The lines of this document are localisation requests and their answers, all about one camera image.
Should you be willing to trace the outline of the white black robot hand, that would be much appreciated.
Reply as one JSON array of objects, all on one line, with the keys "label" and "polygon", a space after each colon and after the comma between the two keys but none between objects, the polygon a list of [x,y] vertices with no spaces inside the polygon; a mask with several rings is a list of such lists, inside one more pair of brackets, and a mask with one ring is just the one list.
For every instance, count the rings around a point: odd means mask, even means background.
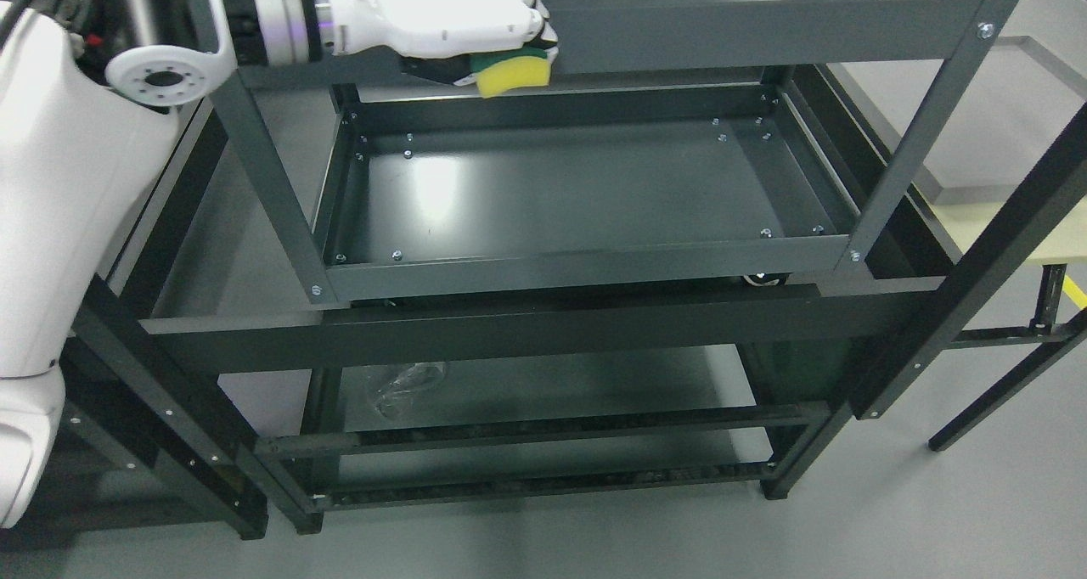
[{"label": "white black robot hand", "polygon": [[559,52],[544,0],[329,0],[329,7],[334,54],[389,49],[403,72],[427,81],[476,87],[473,53],[536,48],[555,63]]}]

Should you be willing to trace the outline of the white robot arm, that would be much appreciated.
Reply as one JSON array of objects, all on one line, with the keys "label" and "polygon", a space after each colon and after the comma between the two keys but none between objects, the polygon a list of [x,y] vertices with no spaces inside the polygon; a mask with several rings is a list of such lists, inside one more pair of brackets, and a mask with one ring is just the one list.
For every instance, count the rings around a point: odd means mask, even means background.
[{"label": "white robot arm", "polygon": [[3,528],[30,505],[59,429],[59,356],[88,285],[138,196],[166,164],[168,111],[236,68],[224,0],[212,53],[148,45],[78,70],[68,32],[32,0],[3,2]]}]

